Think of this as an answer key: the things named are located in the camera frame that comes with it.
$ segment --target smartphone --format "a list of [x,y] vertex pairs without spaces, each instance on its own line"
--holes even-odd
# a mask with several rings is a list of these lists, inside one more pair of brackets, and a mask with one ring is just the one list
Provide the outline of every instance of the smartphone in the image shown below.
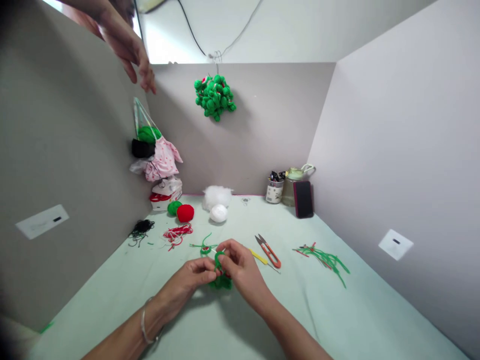
[[299,219],[311,218],[314,215],[312,203],[312,186],[310,181],[297,181],[293,183],[295,196],[296,217]]

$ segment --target orange scissors handle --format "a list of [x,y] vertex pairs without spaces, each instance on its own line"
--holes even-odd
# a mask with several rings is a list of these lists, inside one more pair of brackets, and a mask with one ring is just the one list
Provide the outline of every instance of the orange scissors handle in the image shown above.
[[282,263],[280,262],[277,255],[275,255],[275,253],[272,251],[269,244],[264,242],[264,243],[261,243],[260,246],[263,249],[263,251],[265,252],[266,256],[270,259],[273,266],[276,267],[277,269],[280,269],[280,267],[282,266]]

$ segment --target hand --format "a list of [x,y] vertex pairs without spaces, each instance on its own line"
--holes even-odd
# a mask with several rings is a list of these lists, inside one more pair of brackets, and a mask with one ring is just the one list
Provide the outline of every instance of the hand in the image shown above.
[[230,275],[246,302],[261,315],[275,297],[260,274],[252,252],[233,239],[222,242],[216,250],[225,253],[218,257],[222,270]]
[[122,62],[131,82],[137,83],[137,74],[132,66],[135,64],[142,77],[140,83],[142,89],[146,93],[151,90],[153,94],[156,94],[155,74],[142,40],[113,6],[109,6],[99,15],[98,24],[103,39]]
[[220,272],[215,270],[215,261],[209,257],[183,264],[155,295],[154,301],[161,308],[162,322],[166,324],[175,318],[200,285],[211,283],[219,275]]

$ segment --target white foam ball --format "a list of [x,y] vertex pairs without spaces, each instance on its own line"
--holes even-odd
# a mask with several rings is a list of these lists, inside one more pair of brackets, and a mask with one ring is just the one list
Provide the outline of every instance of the white foam ball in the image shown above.
[[227,220],[227,215],[229,211],[222,204],[215,205],[210,210],[210,219],[216,223],[223,223]]

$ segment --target pink clothing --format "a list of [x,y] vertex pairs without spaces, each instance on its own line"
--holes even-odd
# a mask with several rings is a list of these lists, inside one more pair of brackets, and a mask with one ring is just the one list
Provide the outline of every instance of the pink clothing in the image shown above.
[[154,159],[145,167],[145,178],[149,182],[154,182],[178,174],[175,160],[183,163],[177,148],[162,136],[156,141]]

